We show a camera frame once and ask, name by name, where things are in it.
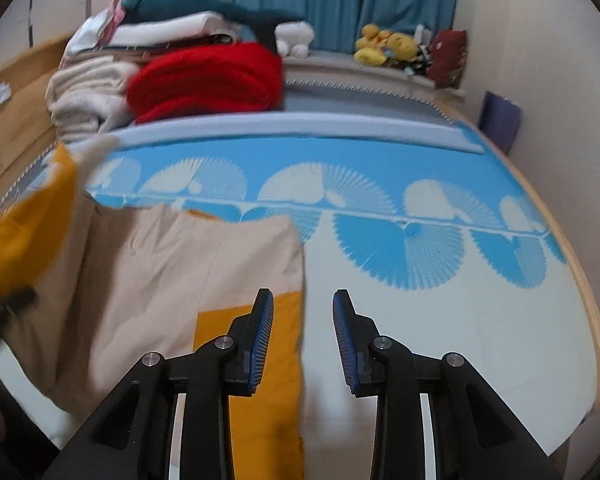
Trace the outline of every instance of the white stuffed toy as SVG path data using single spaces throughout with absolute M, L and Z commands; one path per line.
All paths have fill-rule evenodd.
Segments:
M 276 46 L 281 57 L 306 58 L 309 54 L 309 43 L 314 38 L 314 28 L 307 22 L 280 23 L 276 27 Z

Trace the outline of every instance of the mattress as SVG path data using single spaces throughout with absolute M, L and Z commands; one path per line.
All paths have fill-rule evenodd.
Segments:
M 87 192 L 112 207 L 167 203 L 229 222 L 292 218 L 306 257 L 308 479 L 370 473 L 376 402 L 344 382 L 331 319 L 338 288 L 411 351 L 465 355 L 553 452 L 596 397 L 594 343 L 560 245 L 469 125 L 396 96 L 373 99 L 301 88 L 284 112 L 120 130 L 121 148 Z

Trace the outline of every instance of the yellow stuffed toy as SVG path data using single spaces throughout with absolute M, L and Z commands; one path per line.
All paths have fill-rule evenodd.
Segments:
M 394 66 L 412 62 L 418 57 L 418 45 L 408 34 L 380 30 L 369 23 L 362 27 L 362 38 L 356 41 L 357 62 L 368 66 Z

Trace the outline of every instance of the yellow fabric patch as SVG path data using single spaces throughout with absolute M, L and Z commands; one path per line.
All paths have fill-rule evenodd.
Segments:
M 302 293 L 274 299 L 273 328 L 262 382 L 253 397 L 229 397 L 236 480 L 302 480 L 299 434 Z M 200 312 L 194 349 L 228 332 L 251 306 Z
M 0 218 L 0 300 L 33 286 L 57 254 L 68 233 L 77 166 L 63 144 L 56 149 L 51 182 L 11 207 Z

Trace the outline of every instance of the metal screw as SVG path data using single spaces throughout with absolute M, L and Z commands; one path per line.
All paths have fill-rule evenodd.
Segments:
M 379 350 L 387 350 L 391 348 L 392 344 L 391 339 L 385 335 L 378 336 L 374 339 L 374 346 Z
M 214 345 L 216 345 L 216 348 L 226 350 L 234 345 L 234 340 L 227 335 L 221 335 L 218 339 L 216 339 Z
M 149 352 L 142 356 L 142 364 L 144 366 L 154 366 L 160 362 L 160 354 L 158 352 Z
M 446 362 L 452 366 L 462 366 L 464 364 L 464 357 L 460 354 L 449 354 L 446 356 Z

